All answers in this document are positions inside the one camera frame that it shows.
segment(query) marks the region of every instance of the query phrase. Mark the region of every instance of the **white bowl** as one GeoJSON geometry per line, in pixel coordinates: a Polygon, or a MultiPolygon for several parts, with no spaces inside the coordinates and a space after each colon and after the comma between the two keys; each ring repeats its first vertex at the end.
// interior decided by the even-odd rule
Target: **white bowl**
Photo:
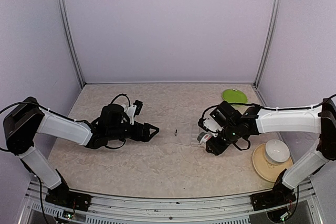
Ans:
{"type": "Polygon", "coordinates": [[[289,159],[289,148],[284,142],[272,139],[266,143],[265,157],[274,165],[282,164],[289,159]]]}

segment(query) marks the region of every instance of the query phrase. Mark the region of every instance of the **marble-patterned surface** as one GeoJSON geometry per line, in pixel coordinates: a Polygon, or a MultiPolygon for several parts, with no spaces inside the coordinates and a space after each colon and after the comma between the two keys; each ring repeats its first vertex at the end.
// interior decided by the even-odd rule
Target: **marble-patterned surface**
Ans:
{"type": "MultiPolygon", "coordinates": [[[[221,92],[228,88],[242,90],[249,102],[259,102],[252,87],[243,84],[86,85],[70,117],[92,121],[117,94],[126,93],[131,102],[144,103],[136,121],[157,125],[161,131],[148,143],[127,140],[115,151],[104,147],[90,150],[58,139],[49,160],[70,188],[109,195],[209,197],[271,188],[272,183],[254,171],[251,159],[258,145],[277,138],[275,133],[251,136],[250,150],[240,152],[230,146],[220,156],[193,145],[191,131],[197,129],[197,120],[205,108],[222,101],[221,92]]],[[[112,141],[109,145],[120,143],[112,141]]],[[[245,146],[245,141],[238,144],[245,146]]]]}

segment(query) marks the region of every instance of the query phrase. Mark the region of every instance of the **black mounting base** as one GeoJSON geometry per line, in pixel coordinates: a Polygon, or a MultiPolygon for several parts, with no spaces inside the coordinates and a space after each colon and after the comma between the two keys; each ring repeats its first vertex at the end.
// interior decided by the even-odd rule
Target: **black mounting base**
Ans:
{"type": "Polygon", "coordinates": [[[263,193],[252,194],[251,201],[254,211],[259,211],[267,208],[278,207],[294,202],[296,200],[295,194],[287,195],[286,197],[279,197],[274,191],[266,191],[263,193]]]}
{"type": "Polygon", "coordinates": [[[61,207],[87,212],[91,202],[91,196],[88,194],[68,191],[66,197],[62,197],[61,199],[58,197],[54,197],[53,194],[47,194],[46,202],[61,207]]]}

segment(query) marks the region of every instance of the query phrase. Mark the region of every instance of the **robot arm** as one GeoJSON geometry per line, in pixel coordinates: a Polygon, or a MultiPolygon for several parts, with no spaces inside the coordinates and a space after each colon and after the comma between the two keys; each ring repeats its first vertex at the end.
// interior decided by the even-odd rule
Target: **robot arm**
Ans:
{"type": "Polygon", "coordinates": [[[76,121],[51,112],[40,106],[35,98],[29,97],[4,119],[7,148],[17,155],[25,167],[36,174],[47,186],[47,202],[64,207],[87,211],[90,196],[69,191],[61,174],[54,169],[42,153],[34,146],[36,133],[61,137],[84,147],[110,148],[110,140],[126,138],[148,142],[159,132],[151,124],[141,124],[134,120],[139,115],[142,102],[125,106],[113,102],[102,109],[99,118],[92,123],[76,121]]]}
{"type": "Polygon", "coordinates": [[[301,108],[265,108],[253,106],[243,114],[229,103],[222,102],[209,118],[201,118],[198,125],[207,133],[198,140],[207,152],[219,155],[240,138],[249,143],[250,135],[268,132],[311,132],[319,134],[314,146],[291,168],[283,171],[270,192],[252,195],[255,210],[285,204],[293,200],[293,189],[325,163],[336,160],[336,107],[332,100],[324,99],[322,106],[301,108]]]}

